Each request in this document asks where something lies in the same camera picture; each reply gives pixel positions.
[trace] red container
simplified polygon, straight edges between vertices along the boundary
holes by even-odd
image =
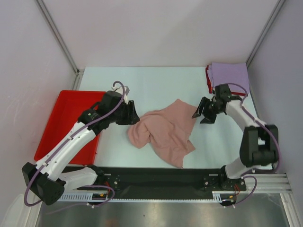
[[[69,132],[78,117],[94,103],[100,102],[105,91],[61,91],[48,120],[34,160],[49,153]],[[70,164],[89,165],[95,160],[99,136],[94,138],[70,161]]]

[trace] pink towel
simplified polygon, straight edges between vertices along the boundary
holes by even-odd
[[[196,121],[191,119],[195,111],[196,107],[177,99],[162,110],[147,112],[129,128],[129,140],[137,148],[151,143],[161,159],[182,168],[184,156],[195,150],[188,140]]]

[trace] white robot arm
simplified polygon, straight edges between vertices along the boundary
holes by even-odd
[[[240,178],[251,169],[267,166],[278,161],[278,150],[267,128],[278,140],[278,129],[275,125],[267,125],[258,118],[253,117],[245,107],[239,96],[233,96],[227,84],[215,87],[212,100],[203,97],[193,118],[204,116],[201,123],[213,124],[219,113],[225,113],[235,120],[243,131],[240,156],[232,163],[223,166],[222,172],[226,179]],[[261,138],[265,144],[259,145]]]
[[[31,190],[45,204],[51,205],[64,191],[92,185],[98,176],[103,177],[95,166],[69,173],[62,171],[72,158],[102,130],[108,128],[110,123],[129,125],[140,120],[134,102],[127,98],[128,87],[112,89],[113,91],[104,94],[101,102],[95,103],[81,114],[70,132],[45,157],[35,165],[26,163],[23,166],[26,195],[28,190]]]

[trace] purple cable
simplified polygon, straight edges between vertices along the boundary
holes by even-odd
[[[112,200],[114,198],[114,196],[115,196],[114,189],[111,188],[111,187],[108,187],[108,186],[104,186],[104,185],[88,185],[88,186],[84,186],[84,187],[89,187],[89,188],[105,188],[105,189],[109,189],[109,190],[111,190],[113,192],[112,196],[109,199],[107,199],[106,201],[104,201],[104,202],[102,202],[102,203],[100,203],[98,205],[91,205],[90,207],[101,207],[101,206],[105,205],[106,203],[108,203],[110,200]],[[87,203],[83,203],[83,202],[76,203],[76,204],[73,204],[73,205],[70,205],[70,206],[63,207],[61,209],[55,210],[55,211],[48,212],[47,214],[54,214],[54,213],[60,212],[62,210],[66,210],[66,209],[69,209],[71,207],[80,206],[80,205],[86,205],[87,206]]]
[[[254,191],[256,190],[257,183],[258,183],[256,177],[251,176],[251,175],[249,175],[249,176],[244,176],[244,177],[243,177],[243,179],[246,179],[246,178],[253,178],[253,179],[255,180],[255,185],[254,185],[254,187],[252,188],[252,190],[251,190],[251,192],[249,193],[249,195],[246,196],[243,200],[237,202],[236,205],[238,205],[238,204],[244,202],[245,200],[247,200],[247,199],[254,193]]]
[[[241,109],[247,114],[248,117],[250,117],[255,123],[257,123],[257,125],[259,125],[262,129],[264,129],[269,134],[269,136],[271,137],[271,139],[273,140],[273,142],[276,146],[276,149],[277,149],[277,152],[278,152],[278,164],[277,164],[276,168],[273,169],[273,170],[269,170],[269,171],[266,171],[266,170],[262,170],[262,171],[264,173],[275,173],[275,172],[277,172],[280,168],[280,163],[281,163],[281,160],[282,160],[282,154],[281,154],[280,146],[279,146],[277,140],[275,139],[275,137],[271,133],[271,131],[268,130],[268,128],[266,128],[261,122],[259,122],[258,120],[255,120],[255,117],[244,107],[243,102],[248,96],[247,90],[239,84],[235,84],[235,83],[227,83],[227,84],[236,85],[236,86],[240,87],[241,89],[243,89],[243,91],[245,92],[245,96],[241,100]]]
[[[114,111],[116,111],[116,109],[118,109],[118,107],[122,104],[123,100],[124,100],[124,96],[125,96],[125,87],[124,85],[120,82],[120,81],[115,81],[113,83],[113,86],[115,86],[115,84],[120,84],[121,87],[122,87],[122,96],[121,96],[121,99],[119,101],[119,103],[111,110],[109,111],[107,114],[103,115],[102,117],[99,117],[95,120],[93,120],[92,122],[84,125],[83,127],[79,128],[77,131],[75,131],[72,135],[71,135],[71,138],[73,138],[75,135],[77,135],[80,131],[82,131],[83,129],[87,128],[88,126],[98,122],[98,121],[101,121],[102,119],[110,116]],[[50,160],[52,160],[52,158],[65,146],[65,144],[69,141],[70,139],[66,139],[58,148],[57,150],[45,161],[45,163],[49,163]],[[38,174],[41,172],[41,170],[44,168],[44,166],[41,166],[36,172],[35,174],[33,175],[33,177],[31,178],[31,180],[29,181],[28,183],[28,186],[25,190],[25,193],[24,193],[24,204],[28,207],[33,207],[35,205],[37,205],[38,203],[40,203],[42,200],[39,200],[37,202],[34,202],[32,204],[28,203],[27,202],[27,196],[28,196],[28,193],[29,193],[29,190],[34,182],[34,180],[36,179],[36,177],[38,176]]]

